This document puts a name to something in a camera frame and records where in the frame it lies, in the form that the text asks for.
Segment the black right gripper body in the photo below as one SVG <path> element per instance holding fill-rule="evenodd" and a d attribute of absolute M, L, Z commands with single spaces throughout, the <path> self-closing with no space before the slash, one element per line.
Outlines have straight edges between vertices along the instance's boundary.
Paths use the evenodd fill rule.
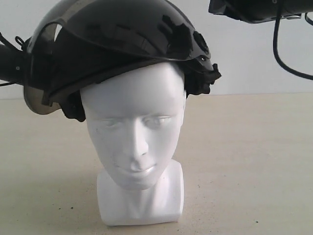
<path fill-rule="evenodd" d="M 282 19 L 300 19 L 313 11 L 312 0 L 211 0 L 208 12 L 249 24 Z"/>

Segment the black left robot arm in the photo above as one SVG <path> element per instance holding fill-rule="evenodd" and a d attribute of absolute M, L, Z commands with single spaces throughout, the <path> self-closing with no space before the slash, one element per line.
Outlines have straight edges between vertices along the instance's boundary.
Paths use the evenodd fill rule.
<path fill-rule="evenodd" d="M 27 74 L 27 47 L 29 42 L 22 45 L 22 49 L 0 45 L 0 79 L 4 81 L 0 86 L 18 84 L 28 86 Z"/>

